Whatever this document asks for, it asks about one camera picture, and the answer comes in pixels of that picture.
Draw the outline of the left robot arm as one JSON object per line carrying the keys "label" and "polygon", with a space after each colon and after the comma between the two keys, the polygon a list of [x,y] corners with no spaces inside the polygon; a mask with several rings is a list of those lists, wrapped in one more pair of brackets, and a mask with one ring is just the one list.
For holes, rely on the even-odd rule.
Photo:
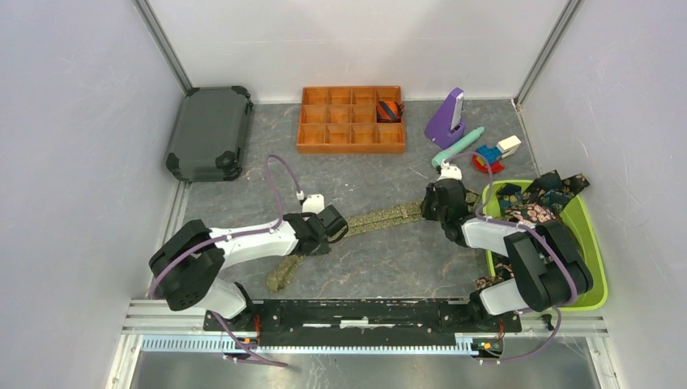
{"label": "left robot arm", "polygon": [[268,257],[327,254],[347,232],[348,222],[332,205],[238,229],[211,229],[192,220],[151,257],[148,295],[172,311],[199,307],[245,330],[254,321],[254,308],[238,283],[220,279],[222,271]]}

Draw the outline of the green gold vine tie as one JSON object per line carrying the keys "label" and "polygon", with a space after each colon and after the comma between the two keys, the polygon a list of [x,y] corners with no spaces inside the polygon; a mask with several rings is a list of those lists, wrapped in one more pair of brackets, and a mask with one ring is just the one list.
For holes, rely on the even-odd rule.
{"label": "green gold vine tie", "polygon": [[[406,203],[384,207],[366,212],[348,219],[348,231],[337,233],[335,238],[346,239],[356,235],[371,233],[384,229],[394,229],[404,224],[415,224],[419,222],[439,223],[440,217],[436,215],[435,206],[425,208],[428,200],[413,200]],[[266,287],[273,293],[277,293],[292,282],[298,272],[299,267],[308,259],[324,256],[328,259],[330,251],[320,254],[290,254],[282,259],[279,264],[267,275]]]}

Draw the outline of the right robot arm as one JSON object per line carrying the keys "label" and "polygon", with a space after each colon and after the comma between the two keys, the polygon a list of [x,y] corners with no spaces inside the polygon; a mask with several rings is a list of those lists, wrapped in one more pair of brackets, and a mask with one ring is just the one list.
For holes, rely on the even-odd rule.
{"label": "right robot arm", "polygon": [[501,314],[573,304],[594,280],[564,225],[557,220],[534,226],[470,212],[462,181],[443,178],[426,187],[420,213],[440,223],[446,238],[463,247],[507,257],[513,278],[472,293],[469,323],[479,331],[496,325]]}

